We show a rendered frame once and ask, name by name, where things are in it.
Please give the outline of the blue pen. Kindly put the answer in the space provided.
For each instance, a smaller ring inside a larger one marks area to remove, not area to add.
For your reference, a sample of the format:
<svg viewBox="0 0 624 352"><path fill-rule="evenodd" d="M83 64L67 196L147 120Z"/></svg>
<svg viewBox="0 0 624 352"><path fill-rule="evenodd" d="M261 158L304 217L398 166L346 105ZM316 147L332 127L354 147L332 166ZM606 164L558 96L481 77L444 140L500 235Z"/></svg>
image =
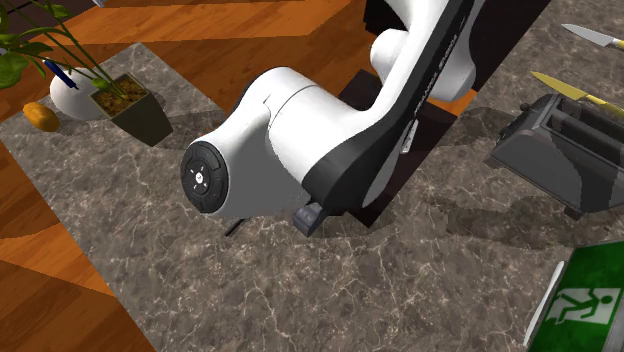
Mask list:
<svg viewBox="0 0 624 352"><path fill-rule="evenodd" d="M52 62L49 59L43 59L44 65L55 74L62 82L64 82L69 88L78 90L77 84L60 68L59 65Z"/></svg>

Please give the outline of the orange yellow fruit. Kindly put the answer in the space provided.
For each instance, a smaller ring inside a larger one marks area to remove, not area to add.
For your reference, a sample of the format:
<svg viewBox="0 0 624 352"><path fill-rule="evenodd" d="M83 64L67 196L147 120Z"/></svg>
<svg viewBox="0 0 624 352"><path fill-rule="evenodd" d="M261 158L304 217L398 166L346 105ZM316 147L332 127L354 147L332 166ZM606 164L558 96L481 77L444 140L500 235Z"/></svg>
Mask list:
<svg viewBox="0 0 624 352"><path fill-rule="evenodd" d="M60 120L55 112L41 103L27 103L23 107L23 113L30 123L41 131L55 132L60 127Z"/></svg>

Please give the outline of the green plant in dark pot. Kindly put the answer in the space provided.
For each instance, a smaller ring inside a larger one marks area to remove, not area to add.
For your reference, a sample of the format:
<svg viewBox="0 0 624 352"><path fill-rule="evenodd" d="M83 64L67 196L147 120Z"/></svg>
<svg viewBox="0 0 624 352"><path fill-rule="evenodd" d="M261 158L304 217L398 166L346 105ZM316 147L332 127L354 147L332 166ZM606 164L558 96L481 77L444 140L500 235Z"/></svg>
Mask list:
<svg viewBox="0 0 624 352"><path fill-rule="evenodd" d="M49 59L69 74L76 71L89 78L97 88L90 95L90 99L101 109L104 118L136 140L153 147L173 132L166 113L150 89L129 72L112 76L87 53L63 24L63 20L70 16L65 6L54 4L50 0L45 0L44 3L37 0L29 2L54 18L57 25L53 27L32 23L29 30L12 33L9 13L20 13L21 10L10 0L0 0L0 90L17 85L29 65L34 65L42 77L46 77L48 73L55 77L42 62L43 59ZM66 60L51 59L46 54L53 48L36 41L34 37L37 35L48 37L58 48L74 57L75 54L57 40L59 36L65 37L84 57L77 58L74 65Z"/></svg>

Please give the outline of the black toaster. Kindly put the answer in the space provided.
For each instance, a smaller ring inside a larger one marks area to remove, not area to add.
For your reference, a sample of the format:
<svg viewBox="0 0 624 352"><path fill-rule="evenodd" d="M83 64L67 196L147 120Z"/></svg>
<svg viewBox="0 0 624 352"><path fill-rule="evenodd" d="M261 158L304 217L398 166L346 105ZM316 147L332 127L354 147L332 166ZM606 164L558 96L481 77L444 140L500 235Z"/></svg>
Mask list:
<svg viewBox="0 0 624 352"><path fill-rule="evenodd" d="M546 94L499 132L485 158L504 167L564 206L577 220L624 206L624 119Z"/></svg>

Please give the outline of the green exit sign box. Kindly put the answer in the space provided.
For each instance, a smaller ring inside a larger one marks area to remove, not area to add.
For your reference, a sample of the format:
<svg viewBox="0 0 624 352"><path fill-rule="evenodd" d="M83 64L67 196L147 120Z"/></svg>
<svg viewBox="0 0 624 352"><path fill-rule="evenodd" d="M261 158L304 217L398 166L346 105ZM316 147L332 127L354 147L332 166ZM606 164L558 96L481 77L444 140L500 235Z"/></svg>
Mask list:
<svg viewBox="0 0 624 352"><path fill-rule="evenodd" d="M526 352L624 352L624 240L578 247L557 264Z"/></svg>

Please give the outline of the white rounded vase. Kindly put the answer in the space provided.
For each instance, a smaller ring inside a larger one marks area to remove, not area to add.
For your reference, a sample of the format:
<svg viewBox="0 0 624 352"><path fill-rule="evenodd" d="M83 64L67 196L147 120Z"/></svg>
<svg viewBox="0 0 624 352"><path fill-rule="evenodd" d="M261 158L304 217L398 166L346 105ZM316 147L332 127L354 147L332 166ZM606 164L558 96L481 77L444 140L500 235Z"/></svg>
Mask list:
<svg viewBox="0 0 624 352"><path fill-rule="evenodd" d="M50 97L55 107L62 113L76 120L97 120L104 117L101 109L90 99L97 88L91 80L76 71L64 73L77 85L77 89L69 88L58 76L50 84Z"/></svg>

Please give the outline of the dark robot stand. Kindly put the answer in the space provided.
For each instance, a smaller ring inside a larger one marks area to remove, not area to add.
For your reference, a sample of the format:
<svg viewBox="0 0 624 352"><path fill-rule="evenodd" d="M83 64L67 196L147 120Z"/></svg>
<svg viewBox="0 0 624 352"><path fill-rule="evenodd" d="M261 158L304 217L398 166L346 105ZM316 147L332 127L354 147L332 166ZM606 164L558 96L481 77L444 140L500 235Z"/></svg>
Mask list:
<svg viewBox="0 0 624 352"><path fill-rule="evenodd" d="M407 183L418 166L466 109L514 46L539 17L551 0L485 0L472 28L469 47L476 64L476 79L464 96L452 103L428 100L417 113L415 142L408 153L399 156L394 172L381 195L369 206L351 212L363 225L371 227ZM375 35L383 30L405 29L399 17L391 14L383 0L366 0L365 29ZM372 106L381 89L374 73L360 69L338 98L358 110Z"/></svg>

